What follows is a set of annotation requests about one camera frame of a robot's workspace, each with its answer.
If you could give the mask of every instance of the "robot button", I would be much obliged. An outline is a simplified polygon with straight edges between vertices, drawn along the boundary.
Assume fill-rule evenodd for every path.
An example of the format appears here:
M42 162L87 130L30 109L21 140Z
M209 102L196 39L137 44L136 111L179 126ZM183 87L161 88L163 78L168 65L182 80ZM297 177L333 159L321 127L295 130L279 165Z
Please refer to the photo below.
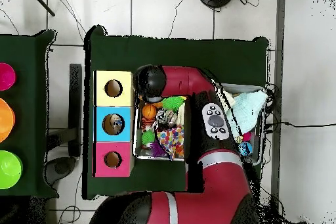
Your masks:
M218 115L211 115L207 122L212 127L222 127L224 125L224 120Z

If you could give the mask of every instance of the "circular hole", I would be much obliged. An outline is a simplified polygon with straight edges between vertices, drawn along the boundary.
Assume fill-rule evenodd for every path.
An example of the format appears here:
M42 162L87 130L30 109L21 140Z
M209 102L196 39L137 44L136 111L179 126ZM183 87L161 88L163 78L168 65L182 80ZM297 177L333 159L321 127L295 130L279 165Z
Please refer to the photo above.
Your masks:
M105 164L110 168L116 168L120 166L121 156L118 152L109 152L104 157Z
M109 97L118 97L123 92L123 86L118 80L110 80L105 85L105 93Z
M102 121L102 128L109 135L120 134L124 127L125 121L118 114L109 114Z

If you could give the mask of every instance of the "orange bowl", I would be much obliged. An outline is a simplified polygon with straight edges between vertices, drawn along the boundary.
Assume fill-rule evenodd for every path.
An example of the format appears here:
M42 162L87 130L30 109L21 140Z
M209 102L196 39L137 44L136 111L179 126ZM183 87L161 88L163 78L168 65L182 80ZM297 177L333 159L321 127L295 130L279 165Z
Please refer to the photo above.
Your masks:
M0 143L11 133L15 124L15 114L11 107L0 99Z

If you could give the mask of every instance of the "control panel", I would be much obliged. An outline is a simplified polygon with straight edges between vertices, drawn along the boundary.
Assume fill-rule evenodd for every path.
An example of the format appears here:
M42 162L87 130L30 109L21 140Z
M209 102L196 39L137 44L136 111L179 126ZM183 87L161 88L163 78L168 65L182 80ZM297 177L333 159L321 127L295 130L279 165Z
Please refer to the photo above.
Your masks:
M215 103L208 103L202 109L205 131L211 138L225 140L229 138L228 126L225 122L225 115L221 108Z

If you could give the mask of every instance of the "light blue towel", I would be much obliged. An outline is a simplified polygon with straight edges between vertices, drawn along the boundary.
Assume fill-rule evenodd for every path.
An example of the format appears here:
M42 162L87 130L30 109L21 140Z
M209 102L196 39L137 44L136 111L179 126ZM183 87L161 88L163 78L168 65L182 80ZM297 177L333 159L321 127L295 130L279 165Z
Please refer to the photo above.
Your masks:
M235 105L232 107L237 124L240 127L241 134L252 130L257 124L258 115L267 99L267 94L262 91L254 93L242 93L234 98ZM234 139L239 135L238 127L232 117L232 112L229 110L226 113L228 123L230 124Z

